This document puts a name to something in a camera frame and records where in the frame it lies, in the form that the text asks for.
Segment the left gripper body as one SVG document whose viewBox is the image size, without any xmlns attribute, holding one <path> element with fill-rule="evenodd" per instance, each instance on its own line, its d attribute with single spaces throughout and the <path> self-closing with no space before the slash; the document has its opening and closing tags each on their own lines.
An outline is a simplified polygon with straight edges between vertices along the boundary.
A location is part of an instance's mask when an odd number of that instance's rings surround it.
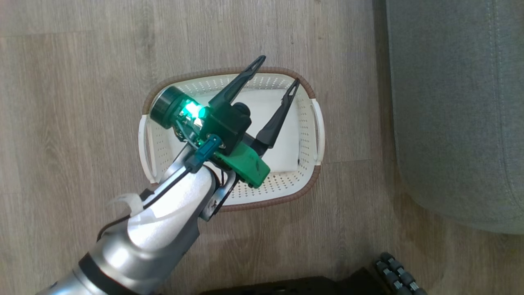
<svg viewBox="0 0 524 295">
<path fill-rule="evenodd" d="M 165 129 L 172 129 L 180 142 L 202 145 L 208 136 L 202 134 L 208 108 L 176 86 L 167 86 L 155 97 L 150 118 Z"/>
</svg>

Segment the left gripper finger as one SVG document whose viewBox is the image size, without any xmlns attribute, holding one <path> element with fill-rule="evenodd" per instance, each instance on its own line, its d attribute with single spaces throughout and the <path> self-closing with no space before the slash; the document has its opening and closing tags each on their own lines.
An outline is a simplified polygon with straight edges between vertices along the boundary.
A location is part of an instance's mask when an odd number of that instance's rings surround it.
<svg viewBox="0 0 524 295">
<path fill-rule="evenodd" d="M 300 79 L 296 78 L 283 95 L 280 107 L 277 108 L 268 123 L 257 133 L 256 137 L 252 137 L 247 133 L 244 134 L 242 142 L 253 149 L 259 157 L 264 156 L 267 150 L 274 147 L 299 86 Z"/>
<path fill-rule="evenodd" d="M 219 93 L 217 93 L 217 95 L 210 99 L 210 101 L 208 101 L 208 106 L 211 109 L 230 106 L 231 102 L 238 96 L 247 82 L 256 75 L 266 58 L 266 55 L 260 55 L 256 58 L 241 73 L 239 73 L 232 82 L 226 85 Z"/>
</svg>

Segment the grey fabric sofa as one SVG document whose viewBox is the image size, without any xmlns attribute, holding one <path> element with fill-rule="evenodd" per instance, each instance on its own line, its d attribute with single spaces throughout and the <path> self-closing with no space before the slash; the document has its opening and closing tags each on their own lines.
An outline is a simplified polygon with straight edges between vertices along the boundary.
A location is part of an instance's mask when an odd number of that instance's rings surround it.
<svg viewBox="0 0 524 295">
<path fill-rule="evenodd" d="M 524 235 L 524 0 L 387 0 L 395 151 L 410 196 Z"/>
</svg>

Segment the white perforated laundry basket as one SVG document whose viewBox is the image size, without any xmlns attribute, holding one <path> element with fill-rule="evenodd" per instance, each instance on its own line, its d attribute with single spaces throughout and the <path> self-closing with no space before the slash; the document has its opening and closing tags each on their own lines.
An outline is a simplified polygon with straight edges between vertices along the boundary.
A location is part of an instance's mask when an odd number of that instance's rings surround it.
<svg viewBox="0 0 524 295">
<path fill-rule="evenodd" d="M 175 86 L 202 106 L 232 82 L 242 68 L 225 68 L 171 77 L 159 83 L 148 95 L 139 123 L 139 158 L 146 178 L 152 184 L 165 179 L 165 172 L 185 143 L 174 129 L 165 129 L 150 118 L 160 95 Z M 280 107 L 283 95 L 299 81 L 289 112 L 272 149 L 262 160 L 270 173 L 258 188 L 240 181 L 221 207 L 221 212 L 257 209 L 296 200 L 307 194 L 320 174 L 325 149 L 325 128 L 313 89 L 298 73 L 279 67 L 261 67 L 245 84 L 236 101 L 250 108 L 247 134 L 255 137 Z"/>
</svg>

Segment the white zip tie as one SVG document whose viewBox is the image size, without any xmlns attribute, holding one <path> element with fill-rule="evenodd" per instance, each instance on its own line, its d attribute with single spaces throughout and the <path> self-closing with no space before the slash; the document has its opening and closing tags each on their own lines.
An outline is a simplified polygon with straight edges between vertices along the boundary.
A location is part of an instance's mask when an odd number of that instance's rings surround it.
<svg viewBox="0 0 524 295">
<path fill-rule="evenodd" d="M 129 207 L 129 217 L 134 217 L 144 211 L 142 198 L 137 193 L 125 193 L 114 197 L 107 205 L 125 203 Z"/>
</svg>

